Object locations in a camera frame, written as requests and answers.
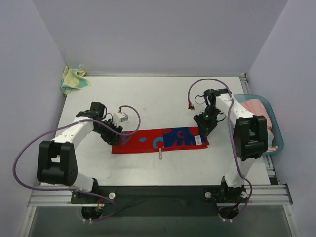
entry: blue plastic bin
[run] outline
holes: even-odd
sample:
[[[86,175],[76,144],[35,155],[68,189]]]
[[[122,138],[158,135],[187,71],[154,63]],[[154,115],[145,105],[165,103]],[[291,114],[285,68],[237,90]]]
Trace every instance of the blue plastic bin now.
[[[275,117],[275,114],[273,113],[273,110],[271,108],[270,103],[263,97],[259,96],[259,95],[234,95],[235,99],[241,103],[241,102],[245,102],[247,100],[251,100],[251,99],[259,99],[261,101],[261,103],[264,105],[264,107],[266,108],[266,111],[269,115],[269,118],[271,120],[272,123],[272,133],[274,135],[274,139],[272,141],[272,145],[273,146],[278,146],[278,148],[273,151],[273,152],[265,152],[265,155],[276,155],[278,154],[284,146],[284,142],[283,142],[283,138],[282,138],[282,134],[280,131],[280,128],[278,126],[277,123],[277,119]]]

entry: screw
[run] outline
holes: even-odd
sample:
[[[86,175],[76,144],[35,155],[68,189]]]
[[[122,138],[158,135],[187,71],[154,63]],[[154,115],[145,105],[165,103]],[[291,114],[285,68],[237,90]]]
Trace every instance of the screw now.
[[[242,198],[247,198],[247,193],[245,191],[242,191],[240,196]]]
[[[207,199],[210,199],[210,198],[212,197],[212,193],[211,193],[211,192],[206,192],[206,193],[205,193],[205,197],[206,197]]]
[[[115,193],[110,192],[110,193],[109,193],[109,199],[110,199],[110,200],[115,199]]]

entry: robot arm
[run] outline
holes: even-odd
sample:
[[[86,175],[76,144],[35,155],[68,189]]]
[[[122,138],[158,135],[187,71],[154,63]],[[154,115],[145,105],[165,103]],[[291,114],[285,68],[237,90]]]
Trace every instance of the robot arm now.
[[[194,120],[207,136],[217,126],[217,115],[222,111],[228,115],[232,103],[227,89],[207,90],[204,92],[207,107],[205,111],[194,116]],[[230,116],[234,129],[234,144],[241,173],[246,176],[263,152],[268,149],[267,120],[264,116],[256,116],[243,107],[236,99]],[[235,161],[224,176],[228,187],[237,188],[244,185]]]
[[[128,120],[128,115],[122,112],[113,115],[113,121],[102,121],[105,106],[92,102],[89,110],[79,112],[74,122],[84,119],[94,119],[121,132],[121,122]],[[51,141],[42,141],[39,145],[37,178],[40,182],[60,184],[72,189],[95,192],[98,184],[96,179],[78,172],[75,149],[90,132],[97,132],[109,145],[119,144],[119,135],[94,122],[81,122],[66,130]]]

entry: white table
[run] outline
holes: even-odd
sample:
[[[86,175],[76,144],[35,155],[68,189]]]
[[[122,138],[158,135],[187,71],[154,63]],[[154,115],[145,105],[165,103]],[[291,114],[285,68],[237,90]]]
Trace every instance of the white table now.
[[[140,129],[196,126],[194,111],[188,110],[187,92],[201,77],[86,77],[91,86],[71,92],[59,121],[59,127],[71,123],[79,111],[90,108],[92,101],[101,102],[108,112],[120,105],[131,105],[141,115]],[[216,77],[225,82],[233,94],[243,94],[238,77]],[[191,91],[202,95],[209,88],[223,86],[213,81],[196,84]],[[129,121],[123,130],[134,130],[138,119],[124,108]],[[94,177],[100,185],[219,185],[233,161],[227,119],[208,136],[207,149],[143,154],[111,154],[111,146],[100,135],[91,132],[76,149],[79,171]],[[266,167],[260,158],[251,168],[252,184],[270,184]]]

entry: red and blue cloth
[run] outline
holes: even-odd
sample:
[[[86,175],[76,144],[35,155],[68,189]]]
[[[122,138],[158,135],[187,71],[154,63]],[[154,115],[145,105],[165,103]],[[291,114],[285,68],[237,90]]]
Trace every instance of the red and blue cloth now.
[[[112,154],[147,153],[207,148],[209,142],[198,127],[139,130],[131,136],[121,136]]]

